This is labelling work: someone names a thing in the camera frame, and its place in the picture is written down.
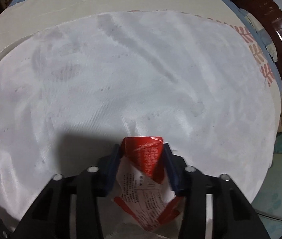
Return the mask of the red and white carton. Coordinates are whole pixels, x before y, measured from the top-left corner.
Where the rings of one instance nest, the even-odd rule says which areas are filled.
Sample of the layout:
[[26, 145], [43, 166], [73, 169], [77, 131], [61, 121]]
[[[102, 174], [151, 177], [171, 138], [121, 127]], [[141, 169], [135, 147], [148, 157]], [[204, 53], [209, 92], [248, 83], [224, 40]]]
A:
[[125, 137], [117, 182], [121, 195], [113, 201], [130, 214], [144, 230], [154, 231], [181, 213], [183, 197], [171, 189], [162, 156], [159, 136]]

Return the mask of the white cloth on bed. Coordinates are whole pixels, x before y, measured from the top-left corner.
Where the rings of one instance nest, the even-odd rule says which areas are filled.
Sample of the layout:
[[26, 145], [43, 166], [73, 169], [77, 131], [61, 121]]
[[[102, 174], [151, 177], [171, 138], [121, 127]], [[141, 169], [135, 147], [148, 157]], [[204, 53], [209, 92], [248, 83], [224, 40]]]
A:
[[252, 201], [277, 131], [263, 66], [229, 25], [176, 11], [30, 36], [0, 59], [0, 216], [15, 227], [54, 174], [80, 173], [126, 136], [161, 136]]

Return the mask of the white and blue pillow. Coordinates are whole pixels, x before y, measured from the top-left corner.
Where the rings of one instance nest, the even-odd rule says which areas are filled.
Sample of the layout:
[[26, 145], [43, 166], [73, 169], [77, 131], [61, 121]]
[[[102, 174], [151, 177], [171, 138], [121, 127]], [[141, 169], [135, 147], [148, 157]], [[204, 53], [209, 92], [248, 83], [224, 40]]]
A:
[[270, 35], [268, 34], [264, 26], [259, 22], [257, 18], [255, 18], [254, 15], [252, 15], [248, 11], [244, 9], [240, 9], [240, 12], [244, 16], [244, 18], [251, 24], [251, 26], [255, 29], [256, 33], [258, 34], [263, 44], [265, 45], [273, 62], [276, 63], [278, 61], [277, 50], [273, 40], [271, 39]]

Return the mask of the cream patterned blanket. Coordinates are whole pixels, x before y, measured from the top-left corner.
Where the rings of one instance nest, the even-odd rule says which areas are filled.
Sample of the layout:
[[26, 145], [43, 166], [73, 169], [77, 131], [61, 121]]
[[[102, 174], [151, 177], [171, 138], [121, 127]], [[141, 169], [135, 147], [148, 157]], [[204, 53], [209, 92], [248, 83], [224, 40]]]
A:
[[232, 26], [246, 25], [230, 0], [25, 0], [0, 15], [0, 61], [36, 32], [112, 11], [173, 10]]

